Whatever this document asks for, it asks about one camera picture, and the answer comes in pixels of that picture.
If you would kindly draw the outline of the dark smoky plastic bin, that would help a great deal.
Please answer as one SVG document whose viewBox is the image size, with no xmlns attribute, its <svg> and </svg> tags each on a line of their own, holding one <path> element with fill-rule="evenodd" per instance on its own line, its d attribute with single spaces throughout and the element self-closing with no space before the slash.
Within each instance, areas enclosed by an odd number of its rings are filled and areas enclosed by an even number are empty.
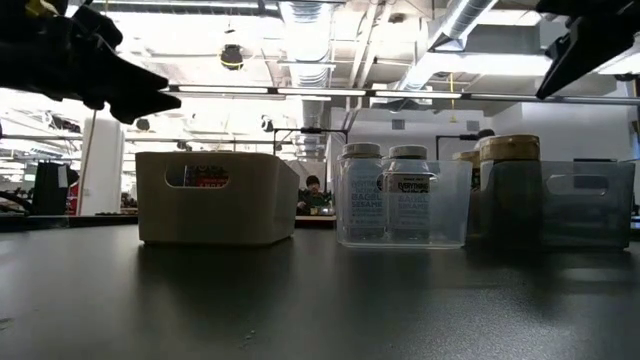
<svg viewBox="0 0 640 360">
<path fill-rule="evenodd" d="M 503 251 L 624 249 L 635 165 L 489 160 L 480 165 L 479 245 Z"/>
</svg>

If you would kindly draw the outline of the person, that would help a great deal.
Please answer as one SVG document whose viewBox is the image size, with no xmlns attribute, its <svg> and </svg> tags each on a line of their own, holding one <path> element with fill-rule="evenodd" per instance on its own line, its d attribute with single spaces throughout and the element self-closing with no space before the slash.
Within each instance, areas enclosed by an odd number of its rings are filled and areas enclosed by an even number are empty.
<svg viewBox="0 0 640 360">
<path fill-rule="evenodd" d="M 318 215 L 322 208 L 329 206 L 330 200 L 331 194 L 322 191 L 319 178 L 310 175 L 306 178 L 306 187 L 298 191 L 297 214 Z"/>
</svg>

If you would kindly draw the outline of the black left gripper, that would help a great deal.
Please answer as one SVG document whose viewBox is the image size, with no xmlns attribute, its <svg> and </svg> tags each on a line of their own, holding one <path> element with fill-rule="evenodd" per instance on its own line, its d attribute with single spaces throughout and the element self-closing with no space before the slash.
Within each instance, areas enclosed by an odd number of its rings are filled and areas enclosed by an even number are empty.
<svg viewBox="0 0 640 360">
<path fill-rule="evenodd" d="M 131 125 L 136 119 L 178 109 L 179 98 L 158 91 L 169 80 L 115 53 L 123 35 L 86 0 L 71 16 L 69 0 L 47 0 L 59 15 L 27 17 L 26 0 L 0 0 L 0 88 L 74 99 Z"/>
</svg>

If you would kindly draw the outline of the clear plastic bin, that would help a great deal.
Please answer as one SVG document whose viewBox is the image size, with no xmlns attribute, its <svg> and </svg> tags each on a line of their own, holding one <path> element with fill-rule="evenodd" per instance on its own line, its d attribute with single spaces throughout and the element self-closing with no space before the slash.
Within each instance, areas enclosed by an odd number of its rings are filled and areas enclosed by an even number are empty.
<svg viewBox="0 0 640 360">
<path fill-rule="evenodd" d="M 389 159 L 382 158 L 380 185 L 383 197 L 384 237 L 374 243 L 351 243 L 345 239 L 342 227 L 339 160 L 334 166 L 333 175 L 338 242 L 354 248 L 449 249 L 463 246 L 470 204 L 471 164 L 461 161 L 427 161 L 427 163 L 430 172 L 434 174 L 430 190 L 429 239 L 419 244 L 395 243 L 390 239 L 387 232 L 387 196 L 383 188 Z"/>
</svg>

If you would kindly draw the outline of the smooth silver air duct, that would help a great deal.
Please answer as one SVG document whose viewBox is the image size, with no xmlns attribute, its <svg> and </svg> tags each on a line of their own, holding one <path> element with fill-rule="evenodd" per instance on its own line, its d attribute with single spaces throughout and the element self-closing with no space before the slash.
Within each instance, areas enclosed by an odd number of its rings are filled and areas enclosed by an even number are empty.
<svg viewBox="0 0 640 360">
<path fill-rule="evenodd" d="M 437 51 L 460 52 L 466 47 L 468 35 L 480 18 L 498 0 L 450 0 L 443 15 L 426 25 L 427 37 L 418 44 L 424 52 L 410 67 L 396 86 L 396 90 L 421 90 L 436 72 Z"/>
</svg>

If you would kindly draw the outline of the white pillar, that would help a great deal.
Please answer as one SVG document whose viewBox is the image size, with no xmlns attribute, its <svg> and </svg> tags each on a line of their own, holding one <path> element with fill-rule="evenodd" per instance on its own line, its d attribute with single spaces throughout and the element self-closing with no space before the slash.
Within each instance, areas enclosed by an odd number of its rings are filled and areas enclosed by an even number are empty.
<svg viewBox="0 0 640 360">
<path fill-rule="evenodd" d="M 82 135 L 78 214 L 119 212 L 125 142 L 122 124 L 94 112 L 86 118 Z"/>
</svg>

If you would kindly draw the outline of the black aluminium table frame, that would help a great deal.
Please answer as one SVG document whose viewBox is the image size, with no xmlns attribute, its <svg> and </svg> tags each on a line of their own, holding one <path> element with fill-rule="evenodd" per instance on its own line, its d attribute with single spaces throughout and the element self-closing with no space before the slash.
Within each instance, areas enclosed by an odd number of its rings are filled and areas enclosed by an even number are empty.
<svg viewBox="0 0 640 360">
<path fill-rule="evenodd" d="M 58 228 L 87 228 L 104 226 L 137 225 L 136 215 L 94 215 L 94 216 L 23 216 L 17 214 L 0 215 L 0 233 L 51 230 Z M 333 217 L 297 217 L 295 228 L 333 229 Z"/>
</svg>

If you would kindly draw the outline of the yellow tag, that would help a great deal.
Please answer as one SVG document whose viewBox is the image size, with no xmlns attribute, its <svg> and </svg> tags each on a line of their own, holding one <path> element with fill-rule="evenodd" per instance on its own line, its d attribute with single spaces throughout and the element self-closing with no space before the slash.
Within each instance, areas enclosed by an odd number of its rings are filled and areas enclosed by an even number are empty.
<svg viewBox="0 0 640 360">
<path fill-rule="evenodd" d="M 59 15 L 57 8 L 47 0 L 26 0 L 25 14 L 27 17 L 55 17 Z"/>
</svg>

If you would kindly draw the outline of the red-lid spice tin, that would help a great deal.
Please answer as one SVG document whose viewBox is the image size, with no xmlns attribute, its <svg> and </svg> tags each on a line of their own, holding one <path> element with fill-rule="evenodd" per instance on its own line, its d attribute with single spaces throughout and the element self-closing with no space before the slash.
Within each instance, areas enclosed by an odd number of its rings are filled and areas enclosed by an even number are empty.
<svg viewBox="0 0 640 360">
<path fill-rule="evenodd" d="M 214 165 L 192 165 L 185 167 L 186 187 L 223 188 L 230 180 L 229 173 Z"/>
</svg>

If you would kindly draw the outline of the corrugated silver air duct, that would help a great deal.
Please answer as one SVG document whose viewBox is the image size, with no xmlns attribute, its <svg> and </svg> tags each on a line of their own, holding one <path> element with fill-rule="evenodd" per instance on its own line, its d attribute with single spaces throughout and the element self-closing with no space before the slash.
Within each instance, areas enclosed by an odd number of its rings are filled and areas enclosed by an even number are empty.
<svg viewBox="0 0 640 360">
<path fill-rule="evenodd" d="M 331 25 L 334 6 L 324 2 L 282 1 L 278 4 L 285 25 L 287 60 L 294 88 L 326 88 L 329 86 Z M 328 129 L 330 98 L 302 96 L 301 115 L 297 126 Z M 296 156 L 322 158 L 327 136 L 301 134 L 294 137 Z"/>
</svg>

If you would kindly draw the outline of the black ceiling lamp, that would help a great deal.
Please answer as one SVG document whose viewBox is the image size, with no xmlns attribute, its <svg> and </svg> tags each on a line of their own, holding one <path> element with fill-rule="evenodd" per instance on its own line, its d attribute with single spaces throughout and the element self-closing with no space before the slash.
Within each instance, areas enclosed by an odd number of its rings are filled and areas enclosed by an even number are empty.
<svg viewBox="0 0 640 360">
<path fill-rule="evenodd" d="M 239 71 L 244 66 L 242 47 L 238 44 L 225 44 L 220 54 L 221 65 L 229 71 Z"/>
</svg>

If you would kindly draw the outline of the long ceiling light bar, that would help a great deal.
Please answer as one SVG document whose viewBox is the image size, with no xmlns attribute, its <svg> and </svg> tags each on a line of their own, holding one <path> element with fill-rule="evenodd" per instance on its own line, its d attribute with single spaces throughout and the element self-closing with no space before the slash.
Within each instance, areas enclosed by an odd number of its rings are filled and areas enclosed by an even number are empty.
<svg viewBox="0 0 640 360">
<path fill-rule="evenodd" d="M 347 88 L 279 88 L 257 86 L 214 86 L 214 85 L 169 85 L 164 92 L 171 94 L 219 94 L 219 95 L 284 95 L 316 97 L 359 97 L 411 100 L 455 100 L 477 102 L 522 102 L 549 104 L 640 106 L 638 97 L 597 97 L 597 96 L 550 96 L 538 99 L 533 95 L 443 92 L 443 91 L 400 91 Z"/>
</svg>

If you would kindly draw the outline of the white-lid spice jar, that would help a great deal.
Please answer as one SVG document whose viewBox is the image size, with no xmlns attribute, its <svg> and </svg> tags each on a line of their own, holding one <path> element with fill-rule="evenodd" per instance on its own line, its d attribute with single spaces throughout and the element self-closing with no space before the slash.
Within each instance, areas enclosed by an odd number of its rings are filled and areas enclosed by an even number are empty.
<svg viewBox="0 0 640 360">
<path fill-rule="evenodd" d="M 349 143 L 340 160 L 340 205 L 345 239 L 374 243 L 384 237 L 383 197 L 380 185 L 380 146 Z"/>
<path fill-rule="evenodd" d="M 383 188 L 387 196 L 387 232 L 395 243 L 419 244 L 429 239 L 430 190 L 434 174 L 422 145 L 389 150 Z"/>
</svg>

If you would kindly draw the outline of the white plastic bin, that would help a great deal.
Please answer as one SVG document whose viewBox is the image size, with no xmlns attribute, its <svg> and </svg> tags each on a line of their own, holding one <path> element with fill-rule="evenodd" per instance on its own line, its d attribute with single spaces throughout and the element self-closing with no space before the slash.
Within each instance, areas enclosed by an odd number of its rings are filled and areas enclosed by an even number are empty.
<svg viewBox="0 0 640 360">
<path fill-rule="evenodd" d="M 280 158 L 248 152 L 135 155 L 139 239 L 146 244 L 271 245 L 293 235 L 299 175 Z M 223 167 L 223 188 L 186 187 L 185 167 Z"/>
</svg>

